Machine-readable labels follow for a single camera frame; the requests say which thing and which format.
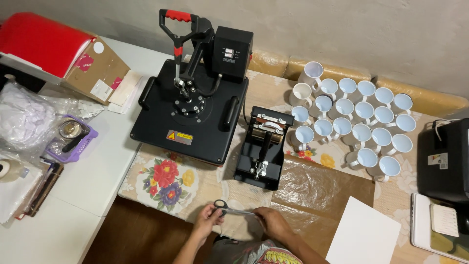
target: hand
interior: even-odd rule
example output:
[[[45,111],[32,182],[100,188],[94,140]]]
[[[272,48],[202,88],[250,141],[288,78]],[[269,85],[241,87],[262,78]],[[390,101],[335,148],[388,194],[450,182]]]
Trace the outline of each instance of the hand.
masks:
[[[197,215],[191,236],[200,240],[200,246],[205,243],[207,237],[212,233],[212,227],[214,225],[221,225],[225,221],[225,218],[220,217],[220,215],[221,209],[217,209],[213,203],[205,205]]]
[[[256,214],[255,218],[264,229],[264,233],[280,243],[285,243],[289,236],[295,234],[285,218],[277,210],[259,207],[252,212]]]

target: red handle grip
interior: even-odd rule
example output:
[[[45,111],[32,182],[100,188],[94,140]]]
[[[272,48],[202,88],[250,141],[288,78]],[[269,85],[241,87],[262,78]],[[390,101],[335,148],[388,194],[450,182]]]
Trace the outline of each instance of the red handle grip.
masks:
[[[168,10],[166,11],[165,17],[171,18],[171,19],[177,19],[177,21],[182,21],[184,22],[191,22],[192,19],[190,18],[190,14],[186,12],[181,12],[181,11],[176,11],[176,10]]]

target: white table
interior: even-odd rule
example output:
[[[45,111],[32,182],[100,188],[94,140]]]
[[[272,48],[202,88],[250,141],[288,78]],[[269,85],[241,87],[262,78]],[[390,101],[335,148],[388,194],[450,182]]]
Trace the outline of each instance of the white table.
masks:
[[[157,76],[166,59],[157,51],[103,40],[132,69]],[[104,222],[139,143],[129,138],[140,113],[139,94],[125,115],[104,111],[90,121],[99,136],[65,170],[34,218],[0,225],[0,264],[81,263]]]

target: caution label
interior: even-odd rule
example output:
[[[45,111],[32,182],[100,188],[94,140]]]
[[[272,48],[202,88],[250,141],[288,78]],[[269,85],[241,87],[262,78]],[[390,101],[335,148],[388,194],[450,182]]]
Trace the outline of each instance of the caution label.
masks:
[[[182,144],[190,145],[194,137],[188,134],[177,132],[174,130],[169,130],[166,139],[176,141]]]

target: floor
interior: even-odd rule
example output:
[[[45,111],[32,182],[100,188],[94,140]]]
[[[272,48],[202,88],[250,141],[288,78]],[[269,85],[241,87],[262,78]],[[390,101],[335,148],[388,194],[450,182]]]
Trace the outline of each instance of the floor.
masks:
[[[170,264],[190,235],[192,224],[117,197],[83,264]],[[217,236],[212,233],[194,264],[201,264]]]

